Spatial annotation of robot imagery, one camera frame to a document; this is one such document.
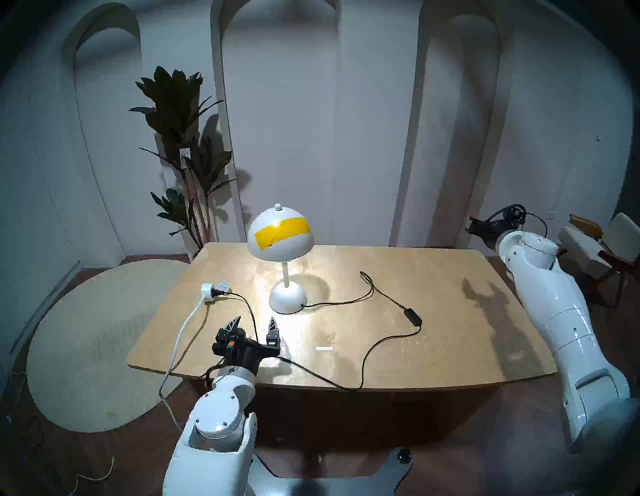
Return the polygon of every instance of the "wooden table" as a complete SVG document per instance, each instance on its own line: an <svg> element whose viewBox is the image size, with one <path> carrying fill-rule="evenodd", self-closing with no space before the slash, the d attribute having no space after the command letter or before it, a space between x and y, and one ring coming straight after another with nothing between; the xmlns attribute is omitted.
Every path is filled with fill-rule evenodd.
<svg viewBox="0 0 640 496"><path fill-rule="evenodd" d="M477 251L316 245L289 263L291 279L305 288L308 304L365 294L369 287L360 270L424 322L418 335L386 341L369 355L365 389L473 387L556 372L524 309ZM164 373L177 332L200 297L200 285L221 279L251 303L261 342L275 316L282 356L347 387L360 383L362 358L374 342L415 330L402 310L379 294L352 305L278 315L268 299L281 278L280 264L256 259L245 244L207 244L131 349L127 364ZM242 317L241 327L252 336L244 302L219 298L200 308L183 333L172 373L197 378L217 363L211 344L218 329L235 316ZM272 385L331 387L276 358L262 361L257 379Z"/></svg>

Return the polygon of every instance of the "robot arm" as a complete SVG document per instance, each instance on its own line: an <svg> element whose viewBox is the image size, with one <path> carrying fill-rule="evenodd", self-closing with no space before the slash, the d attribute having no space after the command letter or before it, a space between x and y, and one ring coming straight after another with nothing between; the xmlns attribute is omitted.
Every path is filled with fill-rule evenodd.
<svg viewBox="0 0 640 496"><path fill-rule="evenodd" d="M522 306L551 350L575 444L597 412L629 398L629 385L600 351L582 292L558 264L558 245L538 234L515 230L523 224L513 215L520 207L508 207L499 224L470 218L467 232L479 236L498 253Z"/></svg>
<svg viewBox="0 0 640 496"><path fill-rule="evenodd" d="M267 344L248 339L236 317L218 331L212 349L223 367L189 414L169 467L163 495L245 494L258 422L244 409L255 396L260 361L280 354L280 332L271 318Z"/></svg>

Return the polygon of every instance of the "lamp shade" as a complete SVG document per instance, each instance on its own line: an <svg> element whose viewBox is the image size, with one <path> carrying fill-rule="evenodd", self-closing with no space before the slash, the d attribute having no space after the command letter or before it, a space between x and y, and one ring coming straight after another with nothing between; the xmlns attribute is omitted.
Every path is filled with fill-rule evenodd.
<svg viewBox="0 0 640 496"><path fill-rule="evenodd" d="M276 204L259 214L249 226L249 252L270 262L289 262L314 246L307 219L293 209Z"/></svg>

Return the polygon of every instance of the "white mushroom lamp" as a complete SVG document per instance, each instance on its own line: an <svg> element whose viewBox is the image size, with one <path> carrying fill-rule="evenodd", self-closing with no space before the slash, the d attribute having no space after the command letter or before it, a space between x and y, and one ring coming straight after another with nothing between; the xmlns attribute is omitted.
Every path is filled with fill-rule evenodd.
<svg viewBox="0 0 640 496"><path fill-rule="evenodd" d="M276 204L258 215L247 233L249 252L256 258L282 263L283 280L271 290L269 305L279 314L293 314L307 304L302 286L289 280L290 262L314 246L307 219L293 209Z"/></svg>

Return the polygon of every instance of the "beige rug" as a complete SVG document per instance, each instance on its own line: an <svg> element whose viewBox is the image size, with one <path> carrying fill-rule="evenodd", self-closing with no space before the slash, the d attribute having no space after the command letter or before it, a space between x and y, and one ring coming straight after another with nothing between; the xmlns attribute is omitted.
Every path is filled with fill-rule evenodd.
<svg viewBox="0 0 640 496"><path fill-rule="evenodd" d="M187 267L176 260L133 262L89 279L56 303L27 358L29 389L45 417L70 431L101 432L160 402L163 376L131 369L125 360ZM181 381L169 377L164 394Z"/></svg>

